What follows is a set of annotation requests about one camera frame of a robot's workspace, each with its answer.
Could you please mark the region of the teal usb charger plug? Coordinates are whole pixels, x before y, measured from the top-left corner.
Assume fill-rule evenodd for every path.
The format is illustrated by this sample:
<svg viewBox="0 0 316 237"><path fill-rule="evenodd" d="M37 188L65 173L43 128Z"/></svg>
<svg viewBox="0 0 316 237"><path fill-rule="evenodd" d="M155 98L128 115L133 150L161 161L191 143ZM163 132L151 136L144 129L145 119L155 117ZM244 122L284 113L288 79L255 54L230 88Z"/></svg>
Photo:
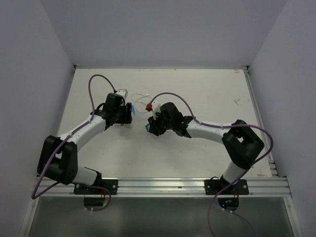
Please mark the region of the teal usb charger plug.
<svg viewBox="0 0 316 237"><path fill-rule="evenodd" d="M146 128L146 131L147 131L147 132L150 132L150 130L151 130L150 124L147 124L147 125L145 126L145 128Z"/></svg>

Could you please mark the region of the white cube power socket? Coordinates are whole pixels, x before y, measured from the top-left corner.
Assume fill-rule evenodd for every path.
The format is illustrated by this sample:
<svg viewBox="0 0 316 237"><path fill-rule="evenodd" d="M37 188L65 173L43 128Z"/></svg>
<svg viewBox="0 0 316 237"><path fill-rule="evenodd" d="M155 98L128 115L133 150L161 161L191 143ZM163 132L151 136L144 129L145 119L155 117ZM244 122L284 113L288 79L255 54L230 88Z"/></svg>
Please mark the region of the white cube power socket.
<svg viewBox="0 0 316 237"><path fill-rule="evenodd" d="M124 123L124 124L121 124L120 126L125 127L125 128L132 128L131 123Z"/></svg>

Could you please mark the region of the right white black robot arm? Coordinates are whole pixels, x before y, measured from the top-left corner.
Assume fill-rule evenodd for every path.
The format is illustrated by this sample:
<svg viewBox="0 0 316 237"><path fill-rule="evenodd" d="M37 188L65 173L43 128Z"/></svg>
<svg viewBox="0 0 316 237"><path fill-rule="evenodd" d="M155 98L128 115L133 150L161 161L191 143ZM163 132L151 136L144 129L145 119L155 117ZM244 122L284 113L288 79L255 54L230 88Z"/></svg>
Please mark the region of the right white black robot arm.
<svg viewBox="0 0 316 237"><path fill-rule="evenodd" d="M153 114L148 118L146 130L155 136L172 130L180 137L201 138L224 145L231 159L220 178L220 188L226 194L237 189L236 179L251 168L264 148L261 138L239 119L232 125L207 126L193 116L182 115L172 102L163 105L153 102L146 105L146 110Z"/></svg>

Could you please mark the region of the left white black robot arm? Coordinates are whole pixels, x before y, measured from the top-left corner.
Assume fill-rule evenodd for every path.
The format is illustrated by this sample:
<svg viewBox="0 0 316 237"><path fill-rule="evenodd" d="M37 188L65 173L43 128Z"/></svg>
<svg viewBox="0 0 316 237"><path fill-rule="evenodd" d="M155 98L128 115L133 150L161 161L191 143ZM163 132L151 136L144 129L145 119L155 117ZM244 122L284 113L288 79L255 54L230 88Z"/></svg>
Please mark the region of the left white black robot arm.
<svg viewBox="0 0 316 237"><path fill-rule="evenodd" d="M48 136L42 147L37 172L64 185L85 184L92 194L102 190L101 174L78 165L78 152L92 138L114 124L131 124L134 108L126 102L128 92L109 93L90 116L76 128L60 136Z"/></svg>

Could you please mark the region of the blue square plug adapter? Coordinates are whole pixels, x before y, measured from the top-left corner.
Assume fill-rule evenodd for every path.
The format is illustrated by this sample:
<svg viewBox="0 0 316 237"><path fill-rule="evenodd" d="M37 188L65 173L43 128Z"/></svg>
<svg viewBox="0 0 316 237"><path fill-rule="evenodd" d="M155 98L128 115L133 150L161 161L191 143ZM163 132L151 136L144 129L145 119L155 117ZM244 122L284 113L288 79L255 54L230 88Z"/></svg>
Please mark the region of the blue square plug adapter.
<svg viewBox="0 0 316 237"><path fill-rule="evenodd" d="M132 116L135 115L135 107L134 107L134 105L131 105L131 114L132 114Z"/></svg>

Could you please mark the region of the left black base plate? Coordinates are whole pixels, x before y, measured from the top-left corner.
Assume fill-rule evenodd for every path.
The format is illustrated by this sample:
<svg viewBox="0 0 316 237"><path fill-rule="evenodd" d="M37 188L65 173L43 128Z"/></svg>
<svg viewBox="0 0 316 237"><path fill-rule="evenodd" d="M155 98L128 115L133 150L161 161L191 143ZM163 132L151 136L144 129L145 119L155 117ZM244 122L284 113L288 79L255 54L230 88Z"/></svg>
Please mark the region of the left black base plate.
<svg viewBox="0 0 316 237"><path fill-rule="evenodd" d="M98 184L89 186L85 184L76 184L74 188L75 195L116 195L119 187L117 179L102 179Z"/></svg>

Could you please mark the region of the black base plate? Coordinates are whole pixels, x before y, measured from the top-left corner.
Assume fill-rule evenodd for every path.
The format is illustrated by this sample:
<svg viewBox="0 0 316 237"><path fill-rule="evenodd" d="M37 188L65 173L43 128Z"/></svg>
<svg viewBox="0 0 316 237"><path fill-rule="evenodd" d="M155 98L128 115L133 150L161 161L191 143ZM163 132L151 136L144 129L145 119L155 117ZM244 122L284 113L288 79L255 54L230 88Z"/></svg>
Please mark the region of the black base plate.
<svg viewBox="0 0 316 237"><path fill-rule="evenodd" d="M206 195L248 195L249 189L245 179L234 184L228 183L224 178L212 177L204 180Z"/></svg>
<svg viewBox="0 0 316 237"><path fill-rule="evenodd" d="M75 195L116 195L119 187L117 179L102 179L98 184L89 186L85 184L76 184L74 188Z"/></svg>

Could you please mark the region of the aluminium extrusion rail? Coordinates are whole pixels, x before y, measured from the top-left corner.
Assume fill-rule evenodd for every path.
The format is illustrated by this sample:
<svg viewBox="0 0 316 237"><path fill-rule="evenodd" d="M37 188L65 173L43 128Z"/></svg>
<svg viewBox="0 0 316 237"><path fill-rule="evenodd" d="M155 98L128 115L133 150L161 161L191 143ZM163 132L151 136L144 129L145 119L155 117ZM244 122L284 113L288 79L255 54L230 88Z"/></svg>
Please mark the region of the aluminium extrusion rail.
<svg viewBox="0 0 316 237"><path fill-rule="evenodd" d="M103 178L114 197L210 198L216 194L206 178ZM219 197L287 198L291 190L286 178L246 178Z"/></svg>

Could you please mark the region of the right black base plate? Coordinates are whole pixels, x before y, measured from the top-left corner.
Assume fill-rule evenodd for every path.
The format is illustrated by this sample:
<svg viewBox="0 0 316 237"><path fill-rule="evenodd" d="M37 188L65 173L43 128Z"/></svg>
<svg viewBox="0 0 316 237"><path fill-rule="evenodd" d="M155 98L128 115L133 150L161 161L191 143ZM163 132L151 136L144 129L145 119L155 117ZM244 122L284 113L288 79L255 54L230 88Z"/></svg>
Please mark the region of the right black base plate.
<svg viewBox="0 0 316 237"><path fill-rule="evenodd" d="M249 189L245 179L234 184L228 183L224 178L212 177L204 180L206 195L248 195Z"/></svg>

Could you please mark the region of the right side aluminium rail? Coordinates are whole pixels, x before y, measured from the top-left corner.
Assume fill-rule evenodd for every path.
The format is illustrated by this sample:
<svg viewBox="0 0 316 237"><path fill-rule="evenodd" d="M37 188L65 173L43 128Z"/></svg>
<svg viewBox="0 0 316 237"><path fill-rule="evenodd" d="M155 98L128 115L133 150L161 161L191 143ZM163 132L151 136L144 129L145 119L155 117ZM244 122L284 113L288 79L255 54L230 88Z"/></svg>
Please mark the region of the right side aluminium rail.
<svg viewBox="0 0 316 237"><path fill-rule="evenodd" d="M258 125L261 128L264 129L264 124L263 124L263 121L262 121L262 117L261 117L261 114L260 114L258 103L257 103L256 97L255 97L253 86L251 84L251 79L250 79L250 74L249 74L249 66L242 66L241 69L243 70L243 73L244 73L244 76L245 76L245 80L246 80L246 83L247 83L247 86L248 86L249 94L250 94L250 97L251 97L251 101L252 101L252 104L253 104L253 108L254 108L254 111L255 111L255 115L256 115L256 119L257 119ZM263 141L264 141L264 143L266 145L266 150L268 150L268 148L270 147L270 144L271 144L270 143L270 139L267 136L267 134L264 133L264 132L261 132L261 135L262 135ZM272 177L274 177L274 178L279 177L272 153L268 154L267 161L268 161L269 166L270 166Z"/></svg>

